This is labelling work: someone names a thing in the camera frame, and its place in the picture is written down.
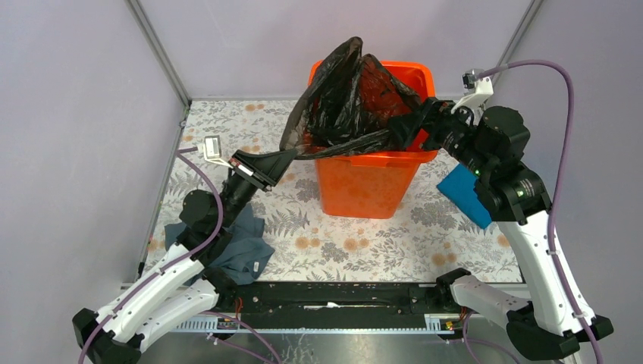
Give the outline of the black plastic trash bag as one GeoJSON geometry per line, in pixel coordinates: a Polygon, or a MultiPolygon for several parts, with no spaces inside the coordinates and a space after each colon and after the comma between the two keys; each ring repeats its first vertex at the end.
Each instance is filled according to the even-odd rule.
{"type": "Polygon", "coordinates": [[[389,121],[418,110],[422,99],[362,46],[353,36],[318,65],[288,116],[281,151],[314,160],[400,150],[389,121]]]}

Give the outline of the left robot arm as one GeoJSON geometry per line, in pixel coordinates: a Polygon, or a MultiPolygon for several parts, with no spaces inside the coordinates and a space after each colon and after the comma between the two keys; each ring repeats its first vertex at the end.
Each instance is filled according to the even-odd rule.
{"type": "Polygon", "coordinates": [[[212,263],[232,241],[228,229],[238,215],[257,191],[278,184],[297,152],[256,155],[238,150],[226,163],[221,190],[183,154],[180,150],[177,157],[208,189],[185,196],[180,219],[186,227],[153,268],[110,303],[81,309],[72,318],[79,363],[136,363],[156,341],[193,316],[229,310],[236,284],[212,263]]]}

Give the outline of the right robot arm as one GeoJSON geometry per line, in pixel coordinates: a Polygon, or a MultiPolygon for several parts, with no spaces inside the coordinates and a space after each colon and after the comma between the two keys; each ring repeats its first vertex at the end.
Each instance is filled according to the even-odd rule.
{"type": "Polygon", "coordinates": [[[554,210],[546,186],[522,162],[530,133],[521,114],[493,106],[477,124],[472,119],[467,107],[429,98],[387,127],[399,146],[425,131],[425,149],[445,150],[475,176],[475,195],[510,242],[529,297],[511,296],[459,268],[438,278],[434,300],[442,311],[464,306],[504,328],[526,359],[564,359],[581,343],[611,335],[613,324],[581,294],[549,222],[554,210]]]}

